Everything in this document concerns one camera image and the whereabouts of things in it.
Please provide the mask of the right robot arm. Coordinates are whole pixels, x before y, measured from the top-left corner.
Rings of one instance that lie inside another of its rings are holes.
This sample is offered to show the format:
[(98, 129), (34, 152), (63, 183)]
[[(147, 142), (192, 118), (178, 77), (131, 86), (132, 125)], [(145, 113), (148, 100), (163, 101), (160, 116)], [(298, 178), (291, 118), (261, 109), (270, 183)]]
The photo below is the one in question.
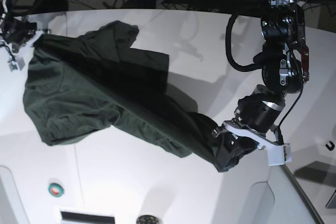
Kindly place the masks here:
[(1, 40), (19, 46), (35, 35), (36, 24), (15, 18), (16, 1), (1, 0)]

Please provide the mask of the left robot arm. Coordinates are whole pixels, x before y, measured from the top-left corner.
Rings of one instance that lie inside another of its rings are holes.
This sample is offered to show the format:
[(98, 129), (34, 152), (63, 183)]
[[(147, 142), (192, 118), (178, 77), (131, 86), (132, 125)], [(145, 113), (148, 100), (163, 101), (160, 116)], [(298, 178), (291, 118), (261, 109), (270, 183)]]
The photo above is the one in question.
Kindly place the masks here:
[(306, 44), (304, 0), (256, 0), (265, 40), (252, 64), (238, 64), (232, 54), (232, 30), (240, 11), (234, 12), (226, 26), (225, 50), (229, 64), (237, 71), (261, 70), (263, 83), (238, 101), (235, 116), (213, 130), (220, 138), (216, 150), (218, 170), (235, 167), (245, 155), (265, 149), (270, 166), (291, 161), (289, 144), (283, 140), (281, 124), (285, 116), (285, 97), (302, 95), (309, 80), (309, 48)]

